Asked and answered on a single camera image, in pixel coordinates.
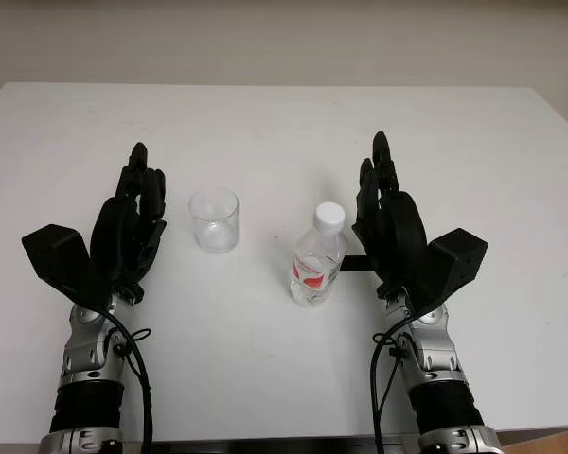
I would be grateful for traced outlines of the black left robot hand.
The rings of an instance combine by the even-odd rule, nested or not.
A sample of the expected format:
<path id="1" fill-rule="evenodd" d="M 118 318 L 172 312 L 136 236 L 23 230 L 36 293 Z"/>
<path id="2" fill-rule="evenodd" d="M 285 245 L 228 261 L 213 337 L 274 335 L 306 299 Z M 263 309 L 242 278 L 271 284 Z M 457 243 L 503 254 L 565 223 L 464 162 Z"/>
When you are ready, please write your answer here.
<path id="1" fill-rule="evenodd" d="M 143 300 L 140 281 L 153 264 L 167 226 L 165 197 L 164 172 L 148 166 L 146 146 L 136 143 L 115 194 L 100 209 L 90 245 L 99 274 L 132 304 Z"/>

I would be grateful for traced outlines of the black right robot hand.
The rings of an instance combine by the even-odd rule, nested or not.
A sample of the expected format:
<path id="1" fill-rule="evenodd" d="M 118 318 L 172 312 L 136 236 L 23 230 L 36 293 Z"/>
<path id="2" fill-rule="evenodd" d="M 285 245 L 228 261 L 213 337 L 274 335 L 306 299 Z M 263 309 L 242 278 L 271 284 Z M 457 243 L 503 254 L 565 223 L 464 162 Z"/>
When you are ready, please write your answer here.
<path id="1" fill-rule="evenodd" d="M 378 131 L 372 156 L 363 160 L 352 230 L 364 247 L 370 269 L 382 280 L 386 298 L 408 286 L 426 246 L 425 229 L 413 198 L 399 188 L 389 143 Z"/>

